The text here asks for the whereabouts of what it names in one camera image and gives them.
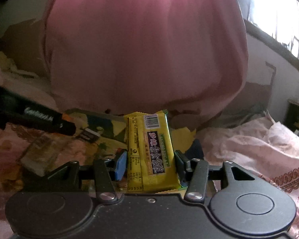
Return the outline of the yellow snack bar packet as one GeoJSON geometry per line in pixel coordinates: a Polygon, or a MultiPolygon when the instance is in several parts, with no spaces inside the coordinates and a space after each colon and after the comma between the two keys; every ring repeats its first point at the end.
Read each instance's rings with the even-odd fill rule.
{"type": "Polygon", "coordinates": [[[127,121],[127,192],[159,193],[180,188],[167,112],[134,112],[127,121]]]}

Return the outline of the clear packet of nut bars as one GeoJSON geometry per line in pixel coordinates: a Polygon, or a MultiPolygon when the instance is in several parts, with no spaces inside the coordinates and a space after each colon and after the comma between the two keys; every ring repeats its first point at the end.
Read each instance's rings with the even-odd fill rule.
{"type": "Polygon", "coordinates": [[[43,133],[26,149],[20,163],[38,176],[60,167],[69,161],[84,163],[87,151],[96,145],[100,134],[91,129],[82,129],[75,136],[43,133]]]}

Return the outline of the grey tray with cartoon lining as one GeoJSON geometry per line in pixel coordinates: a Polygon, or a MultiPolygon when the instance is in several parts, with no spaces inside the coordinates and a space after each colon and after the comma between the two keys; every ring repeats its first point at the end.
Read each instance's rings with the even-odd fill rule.
{"type": "MultiPolygon", "coordinates": [[[[123,117],[116,116],[98,116],[96,114],[86,114],[83,112],[73,112],[70,118],[76,120],[78,130],[76,135],[82,129],[91,129],[100,134],[96,145],[90,148],[90,159],[86,161],[85,166],[79,168],[79,178],[83,180],[94,179],[93,161],[97,159],[113,159],[118,155],[121,149],[128,153],[127,144],[127,121],[123,117]]],[[[170,130],[171,142],[174,152],[179,150],[185,154],[188,159],[203,159],[204,153],[200,142],[194,138],[195,132],[188,128],[170,130]]],[[[121,181],[113,182],[118,185],[119,190],[127,192],[127,164],[126,171],[121,181]]]]}

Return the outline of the pink floral bed quilt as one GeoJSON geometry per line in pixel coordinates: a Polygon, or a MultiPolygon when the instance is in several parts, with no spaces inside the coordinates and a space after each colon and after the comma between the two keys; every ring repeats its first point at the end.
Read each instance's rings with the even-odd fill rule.
{"type": "MultiPolygon", "coordinates": [[[[284,190],[294,200],[297,215],[290,229],[299,238],[299,137],[270,116],[255,118],[234,128],[206,128],[195,132],[207,161],[219,165],[232,160],[270,184],[284,190]]],[[[42,131],[8,124],[0,129],[0,238],[9,238],[4,205],[13,192],[25,184],[27,171],[20,163],[30,144],[42,131]]]]}

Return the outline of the dark bedside table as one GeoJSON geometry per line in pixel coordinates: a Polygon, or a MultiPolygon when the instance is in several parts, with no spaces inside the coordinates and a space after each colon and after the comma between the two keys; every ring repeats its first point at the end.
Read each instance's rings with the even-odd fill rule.
{"type": "Polygon", "coordinates": [[[299,132],[299,102],[289,99],[284,125],[291,131],[299,132]]]}

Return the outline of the large pink pillow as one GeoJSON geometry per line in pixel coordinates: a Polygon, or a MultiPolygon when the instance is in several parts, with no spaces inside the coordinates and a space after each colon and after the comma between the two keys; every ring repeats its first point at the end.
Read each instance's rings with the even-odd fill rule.
{"type": "Polygon", "coordinates": [[[212,118],[243,89],[237,0],[50,0],[41,51],[61,110],[212,118]]]}

